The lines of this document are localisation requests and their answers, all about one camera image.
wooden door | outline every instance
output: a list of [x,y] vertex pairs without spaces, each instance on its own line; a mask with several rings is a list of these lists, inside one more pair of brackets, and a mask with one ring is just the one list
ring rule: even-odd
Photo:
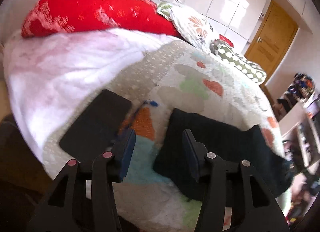
[[261,26],[245,57],[258,63],[267,73],[267,79],[288,51],[298,30],[297,23],[276,2],[271,1]]

black phone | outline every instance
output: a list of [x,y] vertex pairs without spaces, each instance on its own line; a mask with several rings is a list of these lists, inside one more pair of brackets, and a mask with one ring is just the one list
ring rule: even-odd
[[129,100],[103,90],[61,138],[61,149],[80,162],[94,160],[112,146],[130,108]]

screw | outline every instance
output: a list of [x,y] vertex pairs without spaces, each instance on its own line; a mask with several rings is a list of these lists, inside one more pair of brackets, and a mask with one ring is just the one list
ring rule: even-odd
[[110,158],[112,156],[112,152],[104,152],[102,156],[103,158]]
[[76,159],[71,159],[70,161],[68,161],[68,165],[69,166],[75,166],[77,164],[77,160]]
[[251,165],[251,163],[248,160],[243,160],[242,164],[246,167],[249,167]]
[[216,157],[215,153],[207,153],[207,157],[210,159],[214,159]]

silver screw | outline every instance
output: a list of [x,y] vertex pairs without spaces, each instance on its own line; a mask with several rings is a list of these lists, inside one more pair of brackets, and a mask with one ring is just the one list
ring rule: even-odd
[[246,167],[249,167],[251,165],[251,163],[248,160],[243,160],[242,164]]
[[215,153],[207,153],[207,157],[210,159],[214,159],[216,157]]

green polka dot pillow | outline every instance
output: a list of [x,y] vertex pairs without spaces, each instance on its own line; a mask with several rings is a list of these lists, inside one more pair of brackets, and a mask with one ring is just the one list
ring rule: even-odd
[[235,53],[232,48],[222,40],[216,40],[210,47],[211,52],[224,62],[233,65],[253,82],[262,84],[267,77],[266,72],[255,62],[247,60],[242,54]]

